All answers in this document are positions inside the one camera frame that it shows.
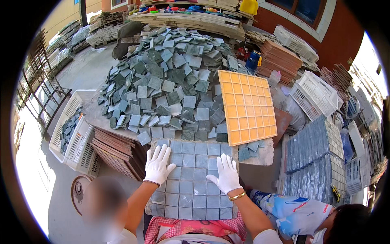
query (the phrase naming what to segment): person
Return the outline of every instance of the person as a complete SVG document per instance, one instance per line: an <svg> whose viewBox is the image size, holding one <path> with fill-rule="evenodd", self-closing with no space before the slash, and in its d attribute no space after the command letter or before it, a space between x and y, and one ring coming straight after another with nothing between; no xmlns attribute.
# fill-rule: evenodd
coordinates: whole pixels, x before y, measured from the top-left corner
<svg viewBox="0 0 390 244"><path fill-rule="evenodd" d="M151 150L147 151L145 179L141 186L133 193L133 195L128 198L128 215L124 229L115 240L109 242L110 244L137 243L136 229L141 222L144 209L149 198L152 196L153 192L166 181L169 173L176 167L175 164L170 164L167 166L170 152L171 148L167 147L166 144L164 144L161 148L160 146L157 146L153 157L151 156ZM246 228L251 234L253 243L282 244L277 232L272 227L271 221L263 213L263 211L249 199L243 187L240 185L236 169L236 162L231 161L229 156L222 154L221 157L217 158L217 167L219 177L217 178L213 175L207 175L207 179L214 182L218 188L223 193L231 197L232 200L234 199L233 201L239 210L238 215L240 218L242 218ZM174 232L172 229L174 229L178 223L180 223L180 221L184 220L153 217L146 232L145 243L165 244L192 241L242 244L245 240L242 238L234 238L235 235L231 235L232 228L229 226L229 224L233 224L234 219L228 221L187 220L185 222L186 224L184 226L184 230L182 229L182 231ZM202 227L195 231L190 228L192 224L194 226L197 226L197 224L202 224ZM159 232L158 229L170 229L172 230L171 233L175 233L175 235L170 235L169 238L164 239L161 237L161 234L155 235L155 232Z"/></svg>
<svg viewBox="0 0 390 244"><path fill-rule="evenodd" d="M315 243L357 243L353 238L364 231L370 211L362 204L334 207L313 199L283 196L248 189L250 199L270 218L283 243L293 243L293 235L309 235Z"/></svg>

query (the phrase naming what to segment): metal rack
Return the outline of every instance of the metal rack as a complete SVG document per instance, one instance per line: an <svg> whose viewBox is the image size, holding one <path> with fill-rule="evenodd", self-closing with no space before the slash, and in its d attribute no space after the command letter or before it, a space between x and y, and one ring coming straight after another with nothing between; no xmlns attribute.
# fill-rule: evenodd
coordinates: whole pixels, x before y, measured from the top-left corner
<svg viewBox="0 0 390 244"><path fill-rule="evenodd" d="M44 40L44 30L41 30L27 52L27 60L31 65L28 75L22 68L23 76L19 80L16 92L18 102L21 102L39 122L42 136L49 141L47 129L62 103L71 96L72 90L61 87L55 77L46 55Z"/></svg>

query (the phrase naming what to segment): hand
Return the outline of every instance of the hand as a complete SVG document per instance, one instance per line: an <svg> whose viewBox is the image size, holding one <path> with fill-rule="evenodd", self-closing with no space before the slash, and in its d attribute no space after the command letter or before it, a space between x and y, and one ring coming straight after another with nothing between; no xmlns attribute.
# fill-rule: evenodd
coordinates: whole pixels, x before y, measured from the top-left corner
<svg viewBox="0 0 390 244"><path fill-rule="evenodd" d="M152 151L149 149L146 154L145 165L145 179L151 182L155 182L159 185L164 183L169 173L176 167L176 164L170 164L167 166L168 158L171 148L163 145L160 151L160 146L156 147L153 158L151 158Z"/></svg>
<svg viewBox="0 0 390 244"><path fill-rule="evenodd" d="M232 162L230 156L223 153L218 157L217 167L219 178L214 175L207 175L206 178L214 182L223 193L227 195L234 189L242 188L238 179L236 162Z"/></svg>

